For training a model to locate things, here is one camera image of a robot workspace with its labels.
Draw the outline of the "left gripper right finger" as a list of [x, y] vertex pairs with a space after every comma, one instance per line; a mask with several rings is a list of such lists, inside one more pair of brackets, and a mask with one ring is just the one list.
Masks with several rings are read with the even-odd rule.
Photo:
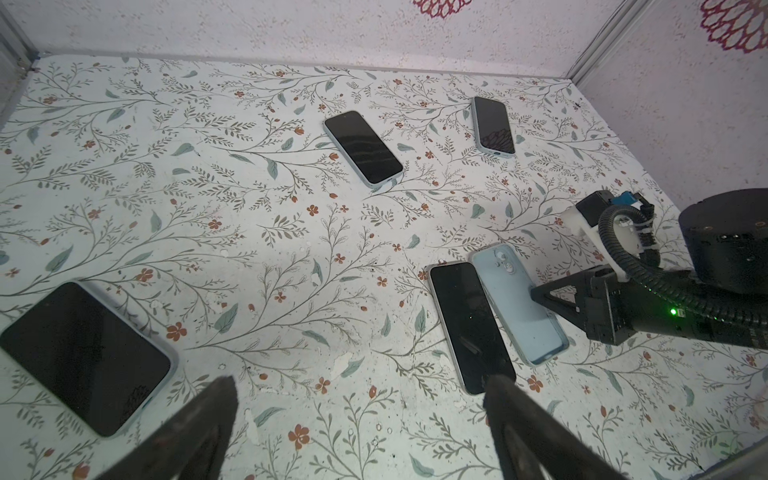
[[505, 479], [622, 477], [508, 377], [489, 377], [484, 408]]

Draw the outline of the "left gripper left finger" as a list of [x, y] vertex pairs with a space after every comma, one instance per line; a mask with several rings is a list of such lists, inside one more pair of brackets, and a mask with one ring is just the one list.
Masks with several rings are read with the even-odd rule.
[[217, 479], [233, 432], [237, 408], [234, 378], [217, 378], [100, 477]]

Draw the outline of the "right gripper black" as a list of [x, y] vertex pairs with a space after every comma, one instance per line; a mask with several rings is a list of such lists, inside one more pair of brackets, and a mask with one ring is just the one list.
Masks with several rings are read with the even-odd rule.
[[618, 346], [639, 332], [693, 338], [695, 322], [682, 306], [634, 281], [620, 282], [609, 267], [579, 272], [534, 287], [531, 299], [586, 333]]

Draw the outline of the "light blue phone case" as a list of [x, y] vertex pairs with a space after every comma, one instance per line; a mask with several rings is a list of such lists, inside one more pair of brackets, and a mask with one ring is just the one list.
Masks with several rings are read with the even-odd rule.
[[556, 316], [532, 300], [534, 283], [511, 246], [492, 245], [472, 253], [469, 260], [524, 363], [538, 366], [568, 349]]

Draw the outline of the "black phone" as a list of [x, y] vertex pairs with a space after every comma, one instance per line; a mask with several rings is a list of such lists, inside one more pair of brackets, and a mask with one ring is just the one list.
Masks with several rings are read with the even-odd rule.
[[514, 156], [515, 144], [506, 106], [500, 101], [476, 96], [471, 101], [471, 112], [478, 150], [502, 158]]
[[494, 375], [514, 381], [513, 363], [475, 267], [432, 265], [427, 277], [463, 389], [482, 394]]
[[59, 285], [1, 333], [2, 350], [94, 433], [120, 434], [178, 356], [79, 282]]
[[358, 111], [323, 121], [326, 134], [371, 189], [399, 179], [404, 166]]

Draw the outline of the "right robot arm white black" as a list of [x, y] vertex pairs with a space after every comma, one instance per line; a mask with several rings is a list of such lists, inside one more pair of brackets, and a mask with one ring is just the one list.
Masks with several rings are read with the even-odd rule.
[[683, 210], [693, 267], [664, 270], [654, 206], [640, 193], [594, 192], [570, 210], [607, 264], [532, 289], [531, 299], [618, 346], [640, 332], [767, 347], [767, 191], [736, 190]]

